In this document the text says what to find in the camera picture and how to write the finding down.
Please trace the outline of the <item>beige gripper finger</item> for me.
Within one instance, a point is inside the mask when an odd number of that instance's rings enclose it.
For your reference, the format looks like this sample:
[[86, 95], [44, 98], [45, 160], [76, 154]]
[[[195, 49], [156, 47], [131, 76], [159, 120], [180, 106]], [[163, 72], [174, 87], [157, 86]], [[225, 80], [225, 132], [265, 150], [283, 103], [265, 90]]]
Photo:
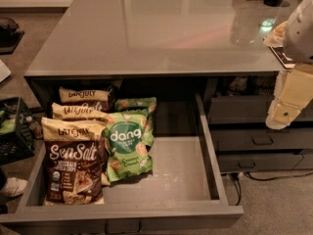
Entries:
[[280, 71], [275, 83], [274, 99], [265, 120], [270, 129], [289, 126], [313, 100], [313, 66], [296, 64], [292, 70]]

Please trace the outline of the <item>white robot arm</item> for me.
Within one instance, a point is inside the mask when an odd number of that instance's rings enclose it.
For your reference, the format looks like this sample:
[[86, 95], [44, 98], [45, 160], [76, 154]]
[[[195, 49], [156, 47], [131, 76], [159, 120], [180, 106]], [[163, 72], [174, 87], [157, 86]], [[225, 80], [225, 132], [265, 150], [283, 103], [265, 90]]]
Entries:
[[280, 71], [274, 99], [265, 120], [270, 129], [289, 126], [313, 99], [313, 0], [302, 0], [286, 22], [279, 24], [264, 39], [277, 47], [282, 39], [284, 54], [295, 62], [291, 70]]

